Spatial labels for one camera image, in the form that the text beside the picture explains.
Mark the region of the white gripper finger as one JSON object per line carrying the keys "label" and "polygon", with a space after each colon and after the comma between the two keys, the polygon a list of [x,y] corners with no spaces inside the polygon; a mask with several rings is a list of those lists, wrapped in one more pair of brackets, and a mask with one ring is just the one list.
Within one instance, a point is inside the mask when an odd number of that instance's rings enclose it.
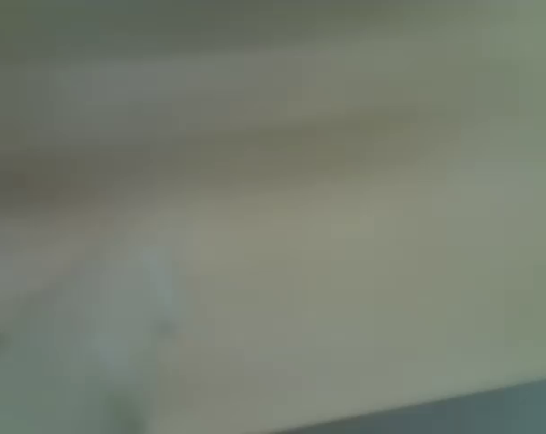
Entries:
{"label": "white gripper finger", "polygon": [[26,340],[42,378],[43,433],[144,433],[160,346],[175,329],[168,255],[104,250],[32,302]]}

